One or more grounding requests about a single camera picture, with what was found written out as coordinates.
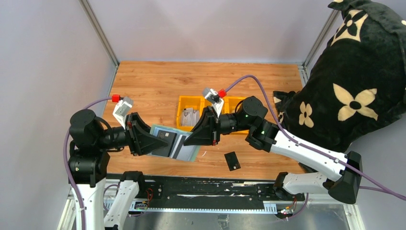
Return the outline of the black credit card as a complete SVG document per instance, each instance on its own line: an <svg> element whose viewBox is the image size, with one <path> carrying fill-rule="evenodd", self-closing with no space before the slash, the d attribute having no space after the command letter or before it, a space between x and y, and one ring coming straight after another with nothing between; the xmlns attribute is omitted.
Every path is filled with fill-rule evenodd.
<svg viewBox="0 0 406 230"><path fill-rule="evenodd" d="M229 168L229 171L235 171L235 170L241 168L237 155L234 151L224 154L224 157L225 157L227 166Z"/></svg>

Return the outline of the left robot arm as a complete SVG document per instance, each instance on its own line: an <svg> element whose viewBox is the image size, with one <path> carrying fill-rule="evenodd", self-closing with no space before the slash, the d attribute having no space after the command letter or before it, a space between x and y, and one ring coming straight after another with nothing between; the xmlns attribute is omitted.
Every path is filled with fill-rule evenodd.
<svg viewBox="0 0 406 230"><path fill-rule="evenodd" d="M104 190L110 151L128 147L135 156L142 156L168 146L150 134L138 113L131 113L124 127L111 127L90 109L76 112L70 119L68 135L70 158L67 161L71 185L75 192L77 227L84 230L121 230L136 196L146 197L141 207L147 209L154 190L146 187L140 171L124 172L113 204L104 213Z"/></svg>

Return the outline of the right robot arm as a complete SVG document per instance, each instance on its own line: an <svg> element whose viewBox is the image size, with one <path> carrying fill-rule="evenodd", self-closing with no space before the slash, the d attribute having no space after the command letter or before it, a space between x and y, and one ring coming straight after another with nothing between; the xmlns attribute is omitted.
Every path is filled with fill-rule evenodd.
<svg viewBox="0 0 406 230"><path fill-rule="evenodd" d="M208 106L183 144L214 146L221 135L247 130L245 140L251 147L294 159L315 170L305 174L279 173L273 185L279 197L301 193L328 194L339 202L355 204L361 183L361 155L354 151L347 154L330 151L294 137L267 121L267 112L255 96L242 100L232 114L218 115L212 106Z"/></svg>

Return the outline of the silver magnetic stripe card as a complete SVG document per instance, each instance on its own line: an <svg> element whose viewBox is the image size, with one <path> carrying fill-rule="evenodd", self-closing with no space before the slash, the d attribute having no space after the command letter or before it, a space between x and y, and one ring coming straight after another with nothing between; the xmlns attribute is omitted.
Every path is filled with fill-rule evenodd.
<svg viewBox="0 0 406 230"><path fill-rule="evenodd" d="M180 135L177 138L174 148L171 152L170 158L180 161L192 161L194 158L195 146L185 146L184 142L189 135Z"/></svg>

